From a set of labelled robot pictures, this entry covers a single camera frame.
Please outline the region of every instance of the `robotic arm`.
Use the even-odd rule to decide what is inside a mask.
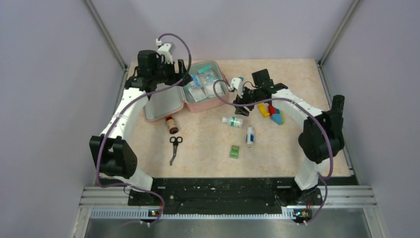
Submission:
[[[238,91],[238,95],[233,103],[250,104],[264,99],[283,98],[292,102],[273,100],[271,103],[275,108],[287,113],[303,128],[299,136],[299,145],[303,149],[306,158],[300,172],[296,175],[289,197],[284,202],[299,202],[306,200],[307,196],[316,189],[318,184],[318,172],[322,173],[329,165],[329,154],[326,141],[315,122],[309,118],[307,113],[315,117],[328,135],[333,156],[344,147],[342,134],[343,126],[343,106],[344,96],[336,95],[333,97],[331,110],[324,112],[306,103],[301,98],[294,95],[286,85],[273,83],[264,69],[252,74],[255,89],[249,89],[244,86],[240,78],[233,78],[229,87],[230,91]],[[244,107],[236,107],[236,114],[248,116],[249,111]]]
[[[160,83],[172,85],[182,78],[183,80],[178,86],[185,86],[192,81],[182,59],[178,60],[178,72],[175,72],[175,62],[172,61],[174,45],[172,43],[162,44],[157,40],[157,46],[159,46],[157,52],[144,50],[138,53],[138,66],[135,68],[133,76],[129,77],[125,83],[121,102],[111,122],[100,136],[92,136],[89,141],[96,166],[101,142],[106,132],[113,126],[112,122],[119,118],[117,124],[114,125],[115,128],[105,138],[100,172],[145,190],[151,189],[153,178],[137,169],[137,157],[128,142],[139,113],[149,101],[150,96],[143,97],[136,102],[133,100],[155,91]],[[122,110],[128,104],[132,105],[122,115]]]

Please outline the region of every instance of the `gray floor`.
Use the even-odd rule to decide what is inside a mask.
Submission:
[[[370,238],[362,209],[324,209],[308,225],[287,220],[161,220],[151,228],[127,220],[91,220],[85,238]]]

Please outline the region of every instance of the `red object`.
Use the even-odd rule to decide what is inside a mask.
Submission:
[[[272,105],[268,106],[268,113],[270,113],[270,116],[276,114],[276,108],[273,107]]]

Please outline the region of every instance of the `wooden table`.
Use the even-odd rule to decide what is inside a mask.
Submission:
[[[314,59],[244,59],[216,60],[227,79],[242,76],[252,81],[251,73],[267,68],[274,83],[282,82],[298,97],[322,110],[328,102]],[[129,75],[134,71],[131,66]],[[236,95],[231,93],[230,100]],[[221,122],[234,116],[235,108],[223,105],[201,113],[184,107],[175,113],[184,141],[178,147],[172,166],[170,134],[164,120],[146,122],[143,113],[133,129],[130,146],[138,158],[138,167],[153,177],[292,177],[299,171],[304,153],[298,144],[302,128],[285,115],[285,124],[277,125],[263,118],[255,107],[244,119],[242,129]],[[255,128],[255,144],[247,148],[246,127]],[[239,145],[239,158],[229,157],[231,145]],[[334,158],[333,176],[349,176],[344,154]]]

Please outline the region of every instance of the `white bottle with green label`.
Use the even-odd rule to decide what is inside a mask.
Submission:
[[[223,117],[222,118],[222,122],[223,123],[226,123],[226,124],[228,124],[228,125],[230,125],[230,126],[233,126],[233,127],[239,127],[239,128],[241,128],[242,127],[242,124],[244,123],[244,120],[242,120],[242,119],[240,119],[240,118],[237,118],[237,117]]]

